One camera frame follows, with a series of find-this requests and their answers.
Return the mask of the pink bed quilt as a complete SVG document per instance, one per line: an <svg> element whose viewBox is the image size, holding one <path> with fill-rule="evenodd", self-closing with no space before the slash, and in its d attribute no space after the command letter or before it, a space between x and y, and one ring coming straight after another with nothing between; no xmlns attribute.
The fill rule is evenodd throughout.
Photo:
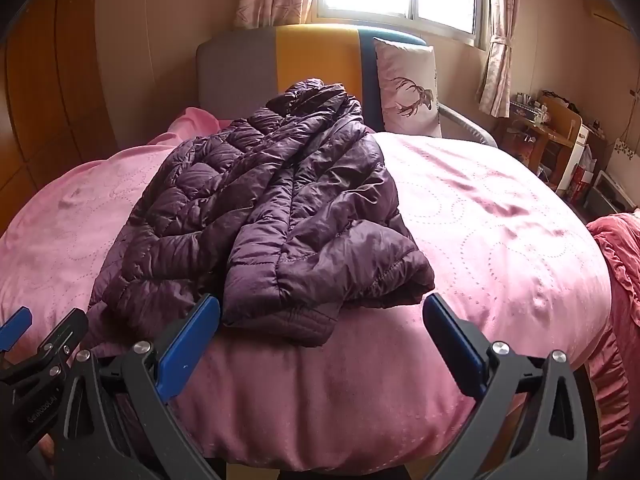
<svg viewBox="0 0 640 480"><path fill-rule="evenodd" d="M1 239L1 312L34 316L13 359L73 308L111 356L217 296L220 332L172 407L203 455L258 467L446 448L472 402L423 325L434 291L487 338L578 363L611 311L596 242L512 157L352 112L224 126L191 108L48 184Z"/></svg>

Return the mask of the red ruffled blanket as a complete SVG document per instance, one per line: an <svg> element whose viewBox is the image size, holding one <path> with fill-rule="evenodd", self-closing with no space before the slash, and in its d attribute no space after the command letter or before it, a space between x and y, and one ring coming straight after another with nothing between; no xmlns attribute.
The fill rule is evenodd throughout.
<svg viewBox="0 0 640 480"><path fill-rule="evenodd" d="M587 361L600 411L600 468L639 419L639 214L610 214L587 226L611 281L611 314Z"/></svg>

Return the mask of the wooden desk with clutter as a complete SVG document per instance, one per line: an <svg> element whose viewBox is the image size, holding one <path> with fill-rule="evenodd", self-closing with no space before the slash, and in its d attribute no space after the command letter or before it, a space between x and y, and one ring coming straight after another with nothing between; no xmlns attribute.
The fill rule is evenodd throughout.
<svg viewBox="0 0 640 480"><path fill-rule="evenodd" d="M579 165L586 166L586 180L606 165L608 144L599 126L588 124L574 103L549 90L514 94L510 115L498 120L494 137L499 148L559 196L573 193Z"/></svg>

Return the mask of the grey metal bed rail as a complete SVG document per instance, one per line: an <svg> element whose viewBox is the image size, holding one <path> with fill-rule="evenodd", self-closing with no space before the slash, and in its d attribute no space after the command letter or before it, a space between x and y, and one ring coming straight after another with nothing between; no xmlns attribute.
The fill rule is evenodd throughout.
<svg viewBox="0 0 640 480"><path fill-rule="evenodd" d="M473 122L470 118L465 117L453 108L442 103L438 104L438 112L440 116L450 120L450 122L453 122L465 132L464 136L458 136L459 140L467 140L498 148L494 137L485 128L477 125L477 123Z"/></svg>

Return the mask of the deer print pillow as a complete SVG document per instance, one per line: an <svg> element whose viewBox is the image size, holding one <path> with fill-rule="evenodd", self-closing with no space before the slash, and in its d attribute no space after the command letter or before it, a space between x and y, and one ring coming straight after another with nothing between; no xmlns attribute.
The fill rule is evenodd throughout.
<svg viewBox="0 0 640 480"><path fill-rule="evenodd" d="M387 132L440 138L435 49L373 39Z"/></svg>

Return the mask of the purple puffer jacket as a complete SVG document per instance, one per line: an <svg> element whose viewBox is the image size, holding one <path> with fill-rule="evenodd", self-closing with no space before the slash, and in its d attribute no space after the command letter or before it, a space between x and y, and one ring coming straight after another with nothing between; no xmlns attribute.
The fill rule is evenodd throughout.
<svg viewBox="0 0 640 480"><path fill-rule="evenodd" d="M94 281L87 340L155 338L212 295L224 326L319 347L342 310L434 286L359 101L306 79L167 156Z"/></svg>

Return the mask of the right pink curtain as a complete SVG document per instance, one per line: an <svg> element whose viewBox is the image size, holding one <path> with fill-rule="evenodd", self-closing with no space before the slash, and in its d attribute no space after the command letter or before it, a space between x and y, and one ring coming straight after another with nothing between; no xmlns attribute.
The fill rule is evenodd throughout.
<svg viewBox="0 0 640 480"><path fill-rule="evenodd" d="M487 58L480 88L478 108L493 118L510 115L512 41L520 0L489 0Z"/></svg>

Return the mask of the grey yellow blue headboard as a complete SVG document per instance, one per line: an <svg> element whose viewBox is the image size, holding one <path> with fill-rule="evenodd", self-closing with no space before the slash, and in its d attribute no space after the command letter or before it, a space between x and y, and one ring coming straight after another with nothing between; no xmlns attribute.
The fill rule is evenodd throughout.
<svg viewBox="0 0 640 480"><path fill-rule="evenodd" d="M372 26L307 24L223 32L198 46L198 105L219 119L246 117L292 84L342 84L367 126L384 129L373 40L420 44L417 36Z"/></svg>

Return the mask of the wooden wardrobe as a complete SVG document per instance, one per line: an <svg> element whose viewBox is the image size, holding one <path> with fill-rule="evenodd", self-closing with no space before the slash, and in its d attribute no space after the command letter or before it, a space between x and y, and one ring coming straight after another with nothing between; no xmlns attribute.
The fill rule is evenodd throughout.
<svg viewBox="0 0 640 480"><path fill-rule="evenodd" d="M26 0L1 41L2 226L66 171L117 150L96 0Z"/></svg>

